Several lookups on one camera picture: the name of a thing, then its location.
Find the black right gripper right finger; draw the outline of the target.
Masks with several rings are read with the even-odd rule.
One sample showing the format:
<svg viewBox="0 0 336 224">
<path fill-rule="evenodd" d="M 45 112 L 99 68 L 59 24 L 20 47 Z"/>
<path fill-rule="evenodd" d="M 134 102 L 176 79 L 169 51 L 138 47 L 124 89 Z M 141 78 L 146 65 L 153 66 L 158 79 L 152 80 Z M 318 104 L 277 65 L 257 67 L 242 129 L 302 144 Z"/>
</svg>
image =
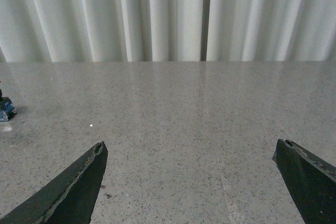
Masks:
<svg viewBox="0 0 336 224">
<path fill-rule="evenodd" d="M 335 223 L 335 167 L 291 140 L 279 139 L 272 160 L 305 223 Z"/>
</svg>

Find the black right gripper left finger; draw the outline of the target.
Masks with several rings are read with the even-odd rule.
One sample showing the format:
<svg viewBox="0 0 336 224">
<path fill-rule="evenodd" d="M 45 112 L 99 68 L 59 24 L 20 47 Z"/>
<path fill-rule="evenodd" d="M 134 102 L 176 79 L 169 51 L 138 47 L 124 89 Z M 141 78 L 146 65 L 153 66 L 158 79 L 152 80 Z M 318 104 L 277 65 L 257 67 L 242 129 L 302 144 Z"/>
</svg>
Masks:
<svg viewBox="0 0 336 224">
<path fill-rule="evenodd" d="M 107 157 L 105 143 L 95 144 L 1 223 L 90 223 Z"/>
</svg>

